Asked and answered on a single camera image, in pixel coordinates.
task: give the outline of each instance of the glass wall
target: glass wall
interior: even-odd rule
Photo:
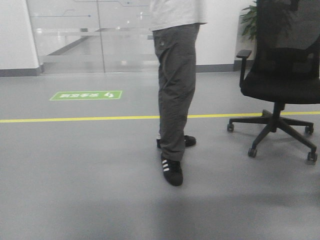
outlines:
[[[27,0],[45,74],[156,71],[149,0]]]

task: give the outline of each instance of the white shirt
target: white shirt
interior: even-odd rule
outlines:
[[[150,0],[151,31],[207,23],[206,0]]]

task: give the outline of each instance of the gray pants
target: gray pants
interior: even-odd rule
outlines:
[[[185,152],[184,128],[196,87],[196,39],[199,24],[153,31],[159,60],[159,114],[164,158],[181,161]]]

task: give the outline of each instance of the chair wheel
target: chair wheel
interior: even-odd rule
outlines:
[[[229,133],[232,133],[235,129],[235,125],[233,125],[232,123],[229,123],[226,129]]]
[[[307,165],[315,165],[317,158],[318,158],[318,154],[309,152],[306,164]]]
[[[312,135],[312,133],[314,132],[314,128],[312,126],[306,126],[304,132],[308,135]]]
[[[256,148],[249,148],[248,156],[252,157],[252,158],[255,158],[256,155],[257,155],[257,149]]]

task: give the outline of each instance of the mesh backrest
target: mesh backrest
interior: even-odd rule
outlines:
[[[257,53],[252,72],[319,76],[320,0],[257,0]]]

